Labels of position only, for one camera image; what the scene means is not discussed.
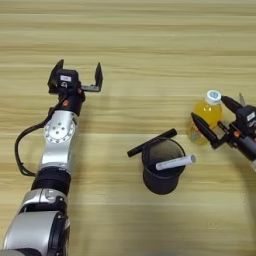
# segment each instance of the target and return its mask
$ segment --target plastic bottle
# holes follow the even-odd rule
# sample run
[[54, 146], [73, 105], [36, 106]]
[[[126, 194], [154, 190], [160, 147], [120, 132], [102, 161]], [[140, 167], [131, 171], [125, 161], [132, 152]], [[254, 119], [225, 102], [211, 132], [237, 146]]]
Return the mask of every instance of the plastic bottle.
[[[222, 118], [221, 94], [218, 91], [210, 90], [207, 92], [204, 100], [195, 105], [194, 112], [202, 117], [214, 129], [218, 121]], [[190, 140], [198, 145], [207, 144], [207, 139], [200, 133], [191, 121], [188, 128], [188, 136]]]

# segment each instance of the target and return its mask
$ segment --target wood grain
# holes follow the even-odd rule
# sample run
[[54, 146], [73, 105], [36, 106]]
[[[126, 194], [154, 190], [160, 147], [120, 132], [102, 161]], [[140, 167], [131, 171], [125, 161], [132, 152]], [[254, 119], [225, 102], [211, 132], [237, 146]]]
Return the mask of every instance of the wood grain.
[[[18, 173], [15, 138], [55, 104], [46, 82], [64, 58], [86, 83], [99, 61], [104, 72], [80, 117], [70, 255], [255, 255], [255, 173], [228, 146], [186, 136], [208, 89], [256, 103], [255, 11], [253, 0], [1, 0], [0, 240], [32, 183]], [[126, 151], [172, 127], [198, 163], [157, 196]], [[29, 168], [42, 151], [41, 132], [22, 143]]]

